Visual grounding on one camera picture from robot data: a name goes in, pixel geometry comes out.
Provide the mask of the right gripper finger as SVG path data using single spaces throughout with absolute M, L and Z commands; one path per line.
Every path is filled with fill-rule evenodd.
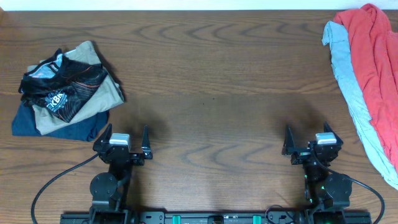
M 291 155 L 295 151 L 295 143 L 292 135 L 292 131 L 289 125 L 285 129 L 285 140 L 282 147 L 282 155 Z
M 343 145 L 343 140 L 334 132 L 334 130 L 332 130 L 332 128 L 326 121 L 323 123 L 323 132 L 332 133 L 334 135 L 334 138 L 336 139 L 336 144 Z

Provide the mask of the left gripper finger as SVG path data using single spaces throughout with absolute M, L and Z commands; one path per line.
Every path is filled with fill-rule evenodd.
M 144 126 L 141 148 L 143 151 L 144 159 L 153 159 L 153 153 L 149 141 L 149 130 L 147 125 Z
M 112 124 L 108 124 L 103 133 L 94 142 L 93 149 L 102 149 L 104 145 L 107 145 L 109 143 L 111 135 L 112 135 Z

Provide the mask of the red orange polo shirt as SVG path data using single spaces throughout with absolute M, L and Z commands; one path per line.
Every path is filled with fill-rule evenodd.
M 397 33 L 373 4 L 339 12 L 335 23 L 348 31 L 359 87 L 389 162 L 397 168 Z

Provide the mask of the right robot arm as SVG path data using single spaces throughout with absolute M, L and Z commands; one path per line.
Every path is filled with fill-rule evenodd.
M 290 156 L 292 165 L 304 169 L 307 208 L 295 212 L 294 223 L 344 222 L 344 208 L 349 207 L 352 183 L 342 174 L 328 170 L 330 162 L 338 157 L 343 141 L 324 123 L 323 132 L 315 135 L 306 147 L 295 145 L 290 127 L 285 129 L 282 155 Z

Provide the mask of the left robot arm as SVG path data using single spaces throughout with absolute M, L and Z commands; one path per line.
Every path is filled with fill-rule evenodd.
M 93 150 L 109 169 L 91 181 L 90 223 L 139 223 L 137 212 L 127 207 L 127 194 L 132 168 L 143 166 L 146 160 L 153 158 L 147 126 L 144 127 L 141 148 L 141 153 L 131 152 L 130 135 L 113 133 L 111 124 L 94 142 Z

